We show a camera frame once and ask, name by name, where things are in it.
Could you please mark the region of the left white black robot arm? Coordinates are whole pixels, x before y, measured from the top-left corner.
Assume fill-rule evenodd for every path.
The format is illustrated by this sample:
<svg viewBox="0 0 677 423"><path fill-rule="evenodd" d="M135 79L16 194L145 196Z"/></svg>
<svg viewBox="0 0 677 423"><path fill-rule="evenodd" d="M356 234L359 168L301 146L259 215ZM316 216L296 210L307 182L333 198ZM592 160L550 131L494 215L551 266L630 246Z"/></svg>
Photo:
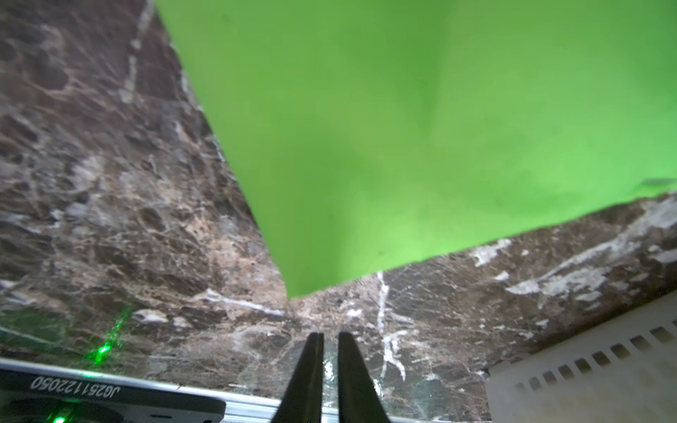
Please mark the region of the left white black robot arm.
<svg viewBox="0 0 677 423"><path fill-rule="evenodd" d="M3 422L387 422L354 336L340 333L338 406L324 413L324 336L312 333L280 402L1 361Z"/></svg>

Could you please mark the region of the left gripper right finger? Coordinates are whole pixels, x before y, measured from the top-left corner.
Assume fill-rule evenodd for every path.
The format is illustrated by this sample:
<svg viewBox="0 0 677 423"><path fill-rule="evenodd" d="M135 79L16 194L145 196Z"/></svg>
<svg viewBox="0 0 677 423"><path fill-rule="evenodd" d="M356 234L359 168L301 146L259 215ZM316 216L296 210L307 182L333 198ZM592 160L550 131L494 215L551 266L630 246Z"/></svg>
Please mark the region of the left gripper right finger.
<svg viewBox="0 0 677 423"><path fill-rule="evenodd" d="M354 336L341 332L338 338L340 423L390 423Z"/></svg>

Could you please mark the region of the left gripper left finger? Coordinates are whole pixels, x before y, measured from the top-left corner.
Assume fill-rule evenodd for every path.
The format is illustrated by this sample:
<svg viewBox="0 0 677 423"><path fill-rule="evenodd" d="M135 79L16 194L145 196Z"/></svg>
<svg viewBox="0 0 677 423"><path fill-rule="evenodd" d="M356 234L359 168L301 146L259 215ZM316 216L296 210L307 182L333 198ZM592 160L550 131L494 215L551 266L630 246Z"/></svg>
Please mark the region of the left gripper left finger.
<svg viewBox="0 0 677 423"><path fill-rule="evenodd" d="M324 335L308 336L271 423L320 423L324 386Z"/></svg>

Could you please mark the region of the green raincoat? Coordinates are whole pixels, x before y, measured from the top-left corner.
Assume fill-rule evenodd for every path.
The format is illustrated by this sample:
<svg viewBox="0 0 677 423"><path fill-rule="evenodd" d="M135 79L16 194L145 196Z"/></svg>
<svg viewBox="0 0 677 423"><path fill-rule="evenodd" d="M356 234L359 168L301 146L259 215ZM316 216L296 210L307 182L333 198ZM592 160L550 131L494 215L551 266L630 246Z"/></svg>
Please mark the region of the green raincoat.
<svg viewBox="0 0 677 423"><path fill-rule="evenodd" d="M673 1L160 1L287 295L676 187Z"/></svg>

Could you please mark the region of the white perforated plastic basket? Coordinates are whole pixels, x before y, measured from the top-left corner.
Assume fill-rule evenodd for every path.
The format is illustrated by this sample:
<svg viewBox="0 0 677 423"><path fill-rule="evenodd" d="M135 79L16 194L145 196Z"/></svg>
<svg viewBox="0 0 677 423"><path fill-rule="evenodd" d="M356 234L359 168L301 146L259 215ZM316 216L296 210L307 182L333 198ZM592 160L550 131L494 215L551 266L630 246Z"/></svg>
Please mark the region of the white perforated plastic basket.
<svg viewBox="0 0 677 423"><path fill-rule="evenodd" d="M676 295L489 373L495 422L674 422Z"/></svg>

